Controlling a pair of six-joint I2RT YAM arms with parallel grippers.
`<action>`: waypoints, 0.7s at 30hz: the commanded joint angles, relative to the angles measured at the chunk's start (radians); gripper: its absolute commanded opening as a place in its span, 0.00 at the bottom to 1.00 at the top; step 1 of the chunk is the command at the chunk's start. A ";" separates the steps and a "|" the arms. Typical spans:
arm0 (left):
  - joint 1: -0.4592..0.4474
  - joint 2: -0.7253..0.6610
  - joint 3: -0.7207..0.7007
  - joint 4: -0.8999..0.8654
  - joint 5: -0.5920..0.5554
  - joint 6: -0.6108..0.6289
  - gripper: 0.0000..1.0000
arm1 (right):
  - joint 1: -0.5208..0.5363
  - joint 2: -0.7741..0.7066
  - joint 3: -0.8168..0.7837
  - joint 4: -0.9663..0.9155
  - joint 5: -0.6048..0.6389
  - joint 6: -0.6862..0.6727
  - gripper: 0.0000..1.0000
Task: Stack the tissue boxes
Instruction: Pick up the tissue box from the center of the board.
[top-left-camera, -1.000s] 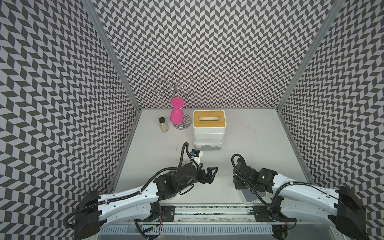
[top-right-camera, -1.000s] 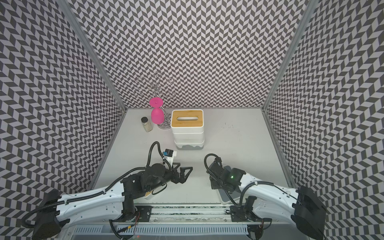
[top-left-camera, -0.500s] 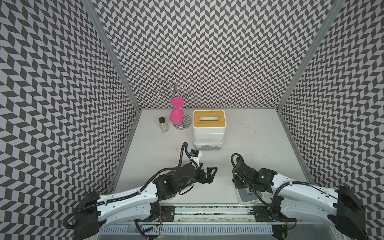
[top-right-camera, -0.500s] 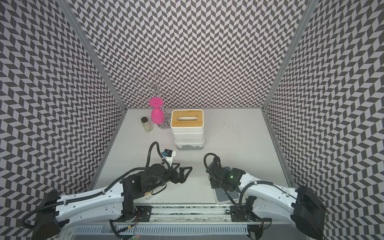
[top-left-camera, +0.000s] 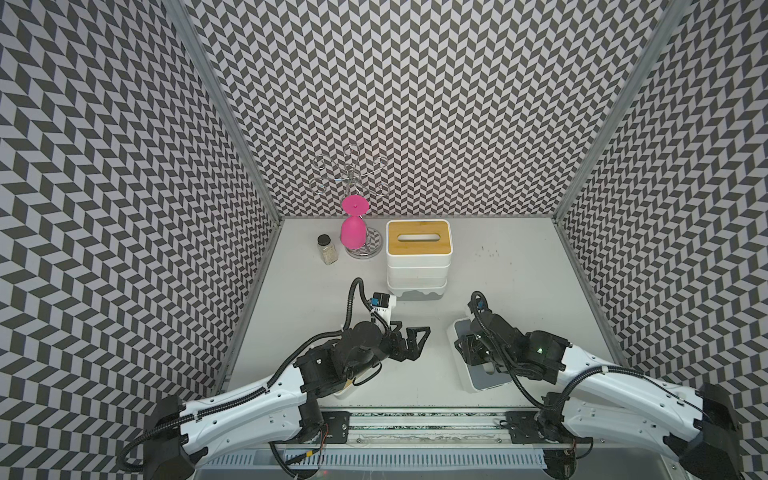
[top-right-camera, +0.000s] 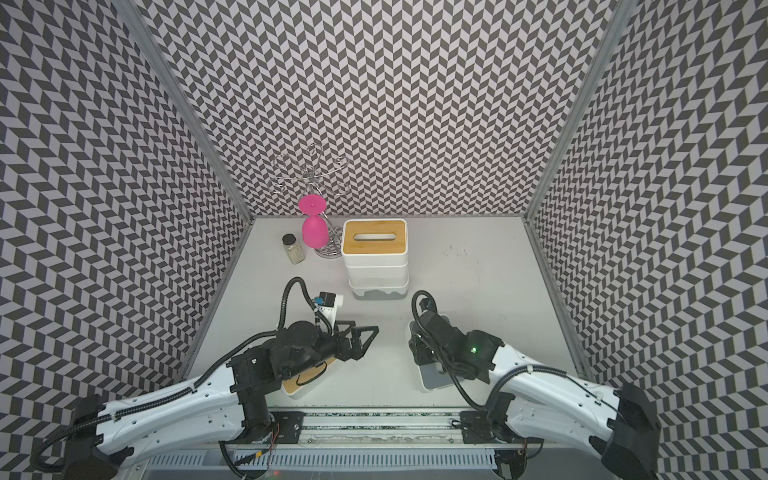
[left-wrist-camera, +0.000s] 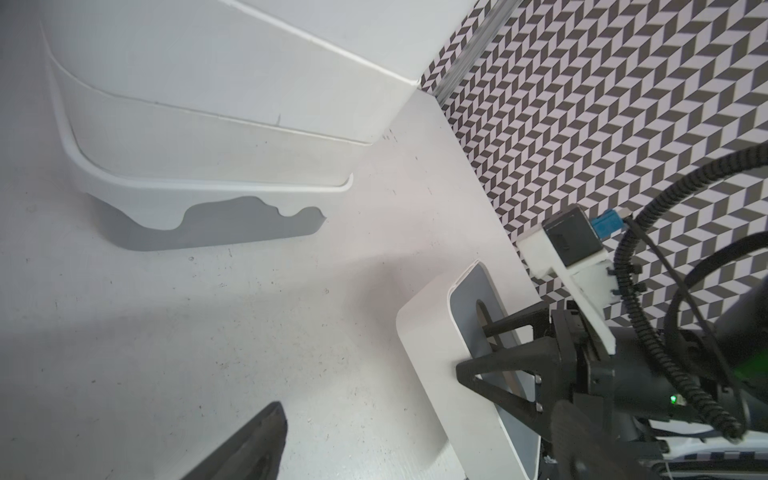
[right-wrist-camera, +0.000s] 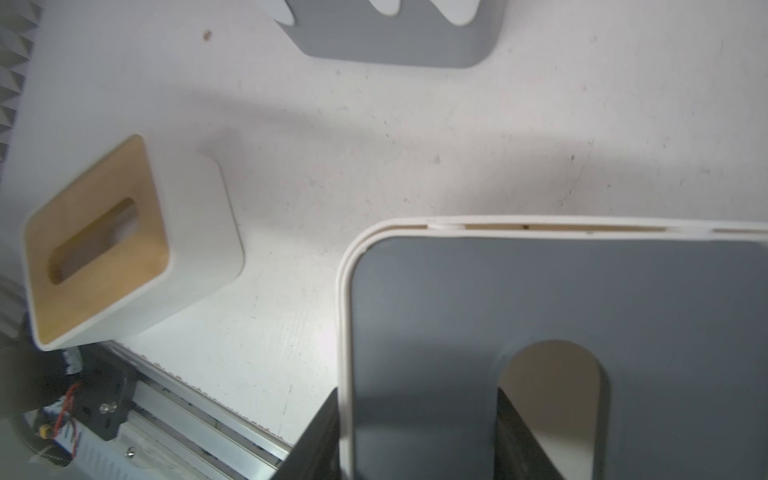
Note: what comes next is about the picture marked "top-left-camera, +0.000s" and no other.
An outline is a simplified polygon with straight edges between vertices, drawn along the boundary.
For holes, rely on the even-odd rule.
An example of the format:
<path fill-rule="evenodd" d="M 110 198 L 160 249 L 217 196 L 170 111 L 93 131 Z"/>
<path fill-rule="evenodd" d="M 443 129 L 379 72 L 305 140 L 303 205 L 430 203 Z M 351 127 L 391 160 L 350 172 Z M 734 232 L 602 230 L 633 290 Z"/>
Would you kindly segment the grey lid tissue box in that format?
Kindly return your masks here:
<path fill-rule="evenodd" d="M 458 369 L 459 379 L 463 388 L 476 393 L 487 391 L 512 382 L 509 375 L 497 372 L 492 364 L 486 363 L 477 366 L 470 366 L 462 358 L 456 342 L 460 337 L 470 332 L 471 320 L 469 318 L 457 319 L 447 330 L 449 346 L 451 347 L 452 358 Z"/>
<path fill-rule="evenodd" d="M 444 283 L 448 277 L 450 266 L 426 266 L 426 267 L 387 267 L 387 277 L 390 281 L 411 282 L 422 280 L 435 280 Z"/>

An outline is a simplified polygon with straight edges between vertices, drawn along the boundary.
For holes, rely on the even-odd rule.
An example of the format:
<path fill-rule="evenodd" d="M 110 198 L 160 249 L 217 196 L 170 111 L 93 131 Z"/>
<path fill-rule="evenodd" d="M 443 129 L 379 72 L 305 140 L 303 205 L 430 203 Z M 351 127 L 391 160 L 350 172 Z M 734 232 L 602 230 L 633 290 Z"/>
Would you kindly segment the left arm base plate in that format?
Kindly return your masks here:
<path fill-rule="evenodd" d="M 322 411 L 322 418 L 301 421 L 299 433 L 278 444 L 346 444 L 349 435 L 351 413 L 344 410 Z"/>

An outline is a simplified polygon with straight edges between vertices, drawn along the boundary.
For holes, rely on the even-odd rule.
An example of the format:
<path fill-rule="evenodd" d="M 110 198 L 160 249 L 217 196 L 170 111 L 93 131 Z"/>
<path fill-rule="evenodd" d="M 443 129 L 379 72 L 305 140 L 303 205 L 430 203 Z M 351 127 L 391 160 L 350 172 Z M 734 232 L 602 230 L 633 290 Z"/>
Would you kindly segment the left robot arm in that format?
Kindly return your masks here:
<path fill-rule="evenodd" d="M 365 382 L 366 372 L 386 360 L 417 360 L 430 334 L 428 327 L 400 323 L 385 333 L 374 322 L 360 322 L 315 335 L 268 378 L 201 400 L 167 396 L 118 464 L 146 479 L 188 479 L 198 467 L 245 447 L 309 442 L 324 429 L 320 399 Z"/>

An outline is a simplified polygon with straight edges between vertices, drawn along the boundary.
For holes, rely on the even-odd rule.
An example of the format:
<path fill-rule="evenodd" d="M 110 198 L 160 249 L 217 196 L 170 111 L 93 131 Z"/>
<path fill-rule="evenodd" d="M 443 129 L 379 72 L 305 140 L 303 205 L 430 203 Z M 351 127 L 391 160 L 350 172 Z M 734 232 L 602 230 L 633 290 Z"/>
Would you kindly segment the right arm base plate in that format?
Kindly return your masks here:
<path fill-rule="evenodd" d="M 590 445 L 590 437 L 577 437 L 563 425 L 549 419 L 544 413 L 533 410 L 507 411 L 498 421 L 506 430 L 513 444 L 567 444 Z"/>

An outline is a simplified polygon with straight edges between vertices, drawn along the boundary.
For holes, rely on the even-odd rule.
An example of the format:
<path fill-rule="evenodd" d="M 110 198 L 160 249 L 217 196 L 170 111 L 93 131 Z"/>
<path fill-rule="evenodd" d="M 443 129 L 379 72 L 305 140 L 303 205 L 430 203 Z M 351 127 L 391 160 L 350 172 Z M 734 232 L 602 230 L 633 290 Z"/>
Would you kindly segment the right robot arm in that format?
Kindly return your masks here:
<path fill-rule="evenodd" d="M 465 387 L 528 379 L 555 386 L 503 425 L 515 443 L 600 440 L 675 460 L 698 479 L 739 479 L 741 427 L 728 392 L 653 379 L 541 330 L 523 333 L 485 309 L 448 330 Z"/>

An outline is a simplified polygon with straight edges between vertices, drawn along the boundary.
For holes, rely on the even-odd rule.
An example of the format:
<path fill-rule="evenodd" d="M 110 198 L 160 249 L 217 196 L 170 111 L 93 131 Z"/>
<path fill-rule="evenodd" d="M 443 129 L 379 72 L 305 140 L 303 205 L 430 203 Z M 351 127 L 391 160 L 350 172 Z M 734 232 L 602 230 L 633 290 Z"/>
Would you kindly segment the all white tissue box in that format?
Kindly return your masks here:
<path fill-rule="evenodd" d="M 398 290 L 391 291 L 399 301 L 434 301 L 440 300 L 444 293 L 438 290 L 421 291 L 421 290 Z"/>

